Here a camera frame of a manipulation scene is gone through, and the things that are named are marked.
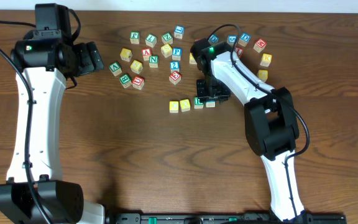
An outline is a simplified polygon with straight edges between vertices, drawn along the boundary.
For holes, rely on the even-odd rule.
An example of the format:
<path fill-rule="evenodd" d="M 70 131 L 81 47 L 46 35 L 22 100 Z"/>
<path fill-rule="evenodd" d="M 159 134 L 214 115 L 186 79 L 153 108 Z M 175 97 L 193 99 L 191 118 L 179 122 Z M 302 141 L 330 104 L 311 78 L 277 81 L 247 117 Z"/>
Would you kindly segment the blue L block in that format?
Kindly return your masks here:
<path fill-rule="evenodd" d="M 207 102 L 205 103 L 205 106 L 206 106 L 207 108 L 214 108 L 214 107 L 216 106 L 216 102 L 215 102 L 215 101 L 207 101 Z"/>

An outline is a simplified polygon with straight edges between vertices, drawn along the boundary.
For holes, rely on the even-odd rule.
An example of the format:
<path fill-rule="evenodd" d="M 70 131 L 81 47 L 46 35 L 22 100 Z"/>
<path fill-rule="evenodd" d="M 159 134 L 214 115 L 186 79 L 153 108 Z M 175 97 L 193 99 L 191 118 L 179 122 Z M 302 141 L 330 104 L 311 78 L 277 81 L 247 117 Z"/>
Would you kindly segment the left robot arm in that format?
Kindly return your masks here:
<path fill-rule="evenodd" d="M 6 60 L 19 92 L 16 143 L 0 212 L 13 223 L 106 223 L 104 206 L 85 200 L 80 185 L 65 182 L 60 163 L 60 107 L 67 81 L 102 70 L 94 42 L 77 43 L 74 10 L 55 3 L 35 7 L 32 30 Z"/>

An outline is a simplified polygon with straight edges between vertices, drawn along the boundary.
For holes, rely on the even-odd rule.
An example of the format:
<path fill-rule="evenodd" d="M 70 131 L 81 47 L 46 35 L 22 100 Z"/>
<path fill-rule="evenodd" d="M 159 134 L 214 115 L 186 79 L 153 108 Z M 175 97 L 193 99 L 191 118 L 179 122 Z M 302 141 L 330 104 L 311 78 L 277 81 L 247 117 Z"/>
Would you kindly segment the yellow C block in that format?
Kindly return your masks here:
<path fill-rule="evenodd" d="M 179 102 L 178 101 L 170 101 L 169 102 L 169 112 L 170 113 L 178 113 L 179 112 Z"/>

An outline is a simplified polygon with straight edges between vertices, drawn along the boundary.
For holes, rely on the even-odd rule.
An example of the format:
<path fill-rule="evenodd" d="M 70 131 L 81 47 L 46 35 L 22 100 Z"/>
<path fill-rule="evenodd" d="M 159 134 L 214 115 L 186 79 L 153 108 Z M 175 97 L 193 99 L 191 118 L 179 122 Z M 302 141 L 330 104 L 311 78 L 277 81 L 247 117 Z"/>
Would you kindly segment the green R block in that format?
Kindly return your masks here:
<path fill-rule="evenodd" d="M 203 109 L 204 103 L 198 98 L 194 97 L 194 109 Z"/>

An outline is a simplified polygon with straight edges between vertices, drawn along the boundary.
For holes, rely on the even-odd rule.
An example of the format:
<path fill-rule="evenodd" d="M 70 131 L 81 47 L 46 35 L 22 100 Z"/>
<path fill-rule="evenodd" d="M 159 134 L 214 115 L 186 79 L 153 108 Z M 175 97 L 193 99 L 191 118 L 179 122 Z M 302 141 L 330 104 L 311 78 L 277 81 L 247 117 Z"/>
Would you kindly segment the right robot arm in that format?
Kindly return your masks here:
<path fill-rule="evenodd" d="M 204 79 L 197 80 L 197 97 L 204 104 L 235 95 L 244 106 L 246 139 L 262 159 L 272 196 L 270 209 L 282 222 L 303 213 L 295 177 L 295 141 L 299 137 L 293 101 L 286 88 L 275 89 L 257 78 L 226 42 L 206 39 L 190 50 Z"/>

